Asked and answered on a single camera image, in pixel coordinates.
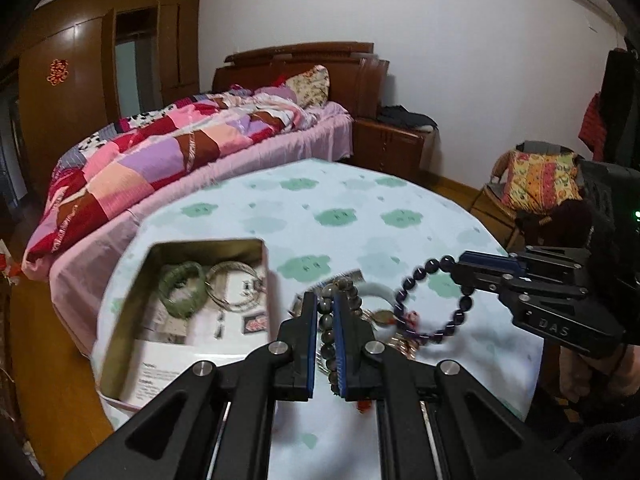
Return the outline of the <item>person's right hand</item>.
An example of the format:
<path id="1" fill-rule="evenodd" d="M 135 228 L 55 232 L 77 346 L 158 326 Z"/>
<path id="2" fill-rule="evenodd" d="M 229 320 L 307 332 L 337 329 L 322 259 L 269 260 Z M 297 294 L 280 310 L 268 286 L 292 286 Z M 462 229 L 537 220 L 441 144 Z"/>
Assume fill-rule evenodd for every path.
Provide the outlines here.
<path id="1" fill-rule="evenodd" d="M 603 360 L 562 348 L 559 364 L 560 390 L 570 402 L 588 396 L 597 382 L 603 382 L 614 396 L 633 396 L 639 391 L 638 346 L 620 347 Z"/>

